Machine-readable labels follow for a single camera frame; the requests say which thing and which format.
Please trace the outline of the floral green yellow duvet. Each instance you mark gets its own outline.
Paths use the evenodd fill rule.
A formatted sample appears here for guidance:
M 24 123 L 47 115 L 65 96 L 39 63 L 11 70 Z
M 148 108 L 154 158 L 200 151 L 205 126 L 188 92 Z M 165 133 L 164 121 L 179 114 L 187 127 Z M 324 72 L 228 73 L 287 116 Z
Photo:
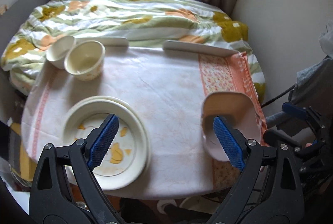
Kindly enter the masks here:
M 5 41 L 1 68 L 28 94 L 58 39 L 121 37 L 133 47 L 159 48 L 166 40 L 244 52 L 259 100 L 265 78 L 248 44 L 246 24 L 196 0 L 48 0 L 38 4 Z

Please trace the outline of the white tray table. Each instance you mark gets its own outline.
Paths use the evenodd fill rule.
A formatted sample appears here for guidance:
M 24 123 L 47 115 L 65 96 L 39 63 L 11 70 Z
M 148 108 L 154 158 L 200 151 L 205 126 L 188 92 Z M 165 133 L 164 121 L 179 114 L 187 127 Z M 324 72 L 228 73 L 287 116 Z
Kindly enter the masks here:
M 97 38 L 76 38 L 77 44 L 84 41 L 95 40 L 102 43 L 104 46 L 110 47 L 130 47 L 130 43 L 127 38 L 123 37 L 97 37 Z M 162 44 L 163 50 L 170 51 L 183 51 L 191 53 L 206 54 L 210 56 L 230 57 L 235 54 L 239 54 L 238 51 L 231 49 L 224 49 L 221 47 L 215 47 L 210 45 L 195 44 L 177 40 L 166 40 Z

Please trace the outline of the pink square bowl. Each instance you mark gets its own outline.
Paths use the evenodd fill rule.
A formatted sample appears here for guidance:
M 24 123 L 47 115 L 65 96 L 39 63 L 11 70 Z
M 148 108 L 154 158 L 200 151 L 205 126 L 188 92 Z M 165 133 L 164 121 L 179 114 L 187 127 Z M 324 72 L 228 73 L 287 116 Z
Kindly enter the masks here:
M 261 141 L 261 119 L 252 100 L 239 92 L 214 92 L 207 95 L 201 109 L 203 146 L 215 160 L 229 159 L 213 131 L 213 119 L 223 116 L 227 122 L 247 139 Z

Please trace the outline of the hanging grey clothes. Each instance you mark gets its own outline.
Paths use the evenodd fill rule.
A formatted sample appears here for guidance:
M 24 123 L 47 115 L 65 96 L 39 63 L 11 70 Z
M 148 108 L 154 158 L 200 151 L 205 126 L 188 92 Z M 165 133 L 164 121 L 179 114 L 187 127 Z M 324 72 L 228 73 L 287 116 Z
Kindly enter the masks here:
M 332 117 L 332 21 L 320 34 L 319 44 L 326 57 L 319 63 L 296 73 L 296 83 L 288 90 L 288 103 L 299 108 L 312 107 Z

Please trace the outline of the cream duck pattern bowl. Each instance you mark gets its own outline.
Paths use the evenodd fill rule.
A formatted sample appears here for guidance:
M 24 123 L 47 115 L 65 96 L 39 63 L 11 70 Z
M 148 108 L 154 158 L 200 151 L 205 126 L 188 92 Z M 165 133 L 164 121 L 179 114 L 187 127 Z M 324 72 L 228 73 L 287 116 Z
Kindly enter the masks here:
M 64 68 L 78 80 L 93 80 L 102 73 L 105 54 L 106 49 L 99 41 L 84 41 L 67 53 Z

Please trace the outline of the white floral tablecloth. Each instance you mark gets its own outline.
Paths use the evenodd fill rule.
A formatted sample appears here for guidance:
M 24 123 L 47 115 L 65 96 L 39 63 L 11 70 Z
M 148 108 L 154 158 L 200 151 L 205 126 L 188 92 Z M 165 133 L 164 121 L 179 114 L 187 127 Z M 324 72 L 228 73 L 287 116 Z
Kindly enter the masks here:
M 107 47 L 102 73 L 81 81 L 45 63 L 28 95 L 21 138 L 38 160 L 46 144 L 63 146 L 67 112 L 93 96 L 126 102 L 138 115 L 150 141 L 150 158 L 130 185 L 106 194 L 133 199 L 177 199 L 207 194 L 234 184 L 239 171 L 213 159 L 203 146 L 202 104 L 210 93 L 239 92 L 266 122 L 247 56 L 230 57 L 148 48 Z

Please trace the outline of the duck pattern oval dish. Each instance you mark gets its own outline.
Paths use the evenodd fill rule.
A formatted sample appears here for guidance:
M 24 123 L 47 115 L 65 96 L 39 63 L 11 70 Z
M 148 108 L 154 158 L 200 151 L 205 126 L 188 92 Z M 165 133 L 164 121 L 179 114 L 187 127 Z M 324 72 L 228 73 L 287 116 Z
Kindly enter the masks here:
M 78 139 L 85 140 L 86 148 L 83 151 L 83 155 L 92 171 L 101 165 L 118 130 L 119 118 L 115 114 L 109 114 L 98 128 L 89 133 L 87 138 Z

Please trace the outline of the grey bed headboard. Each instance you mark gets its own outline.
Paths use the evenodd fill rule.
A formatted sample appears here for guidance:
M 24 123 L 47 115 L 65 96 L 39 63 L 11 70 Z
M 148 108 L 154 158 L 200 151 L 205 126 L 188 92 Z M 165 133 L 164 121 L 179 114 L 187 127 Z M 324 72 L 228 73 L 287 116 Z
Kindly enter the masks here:
M 9 10 L 1 16 L 0 44 L 1 54 L 5 51 L 7 44 L 24 23 L 34 8 L 48 3 L 50 0 L 18 0 Z

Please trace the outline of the large white plate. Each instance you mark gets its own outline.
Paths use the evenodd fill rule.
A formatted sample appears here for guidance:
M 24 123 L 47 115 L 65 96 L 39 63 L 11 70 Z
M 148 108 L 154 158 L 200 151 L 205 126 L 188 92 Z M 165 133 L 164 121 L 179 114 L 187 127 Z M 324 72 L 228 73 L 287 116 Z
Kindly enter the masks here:
M 134 182 L 148 165 L 150 141 L 143 123 L 124 101 L 105 95 L 88 97 L 67 113 L 62 127 L 64 145 L 71 145 L 98 128 L 109 114 L 119 118 L 119 130 L 101 165 L 93 173 L 103 190 L 113 191 Z

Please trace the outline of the small white bowl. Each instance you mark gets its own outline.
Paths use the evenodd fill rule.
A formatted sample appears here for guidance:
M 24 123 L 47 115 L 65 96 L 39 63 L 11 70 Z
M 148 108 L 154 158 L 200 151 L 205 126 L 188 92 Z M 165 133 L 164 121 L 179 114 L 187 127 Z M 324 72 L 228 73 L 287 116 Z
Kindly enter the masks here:
M 58 69 L 64 69 L 64 61 L 67 53 L 76 45 L 76 38 L 68 35 L 58 39 L 46 51 L 46 59 Z

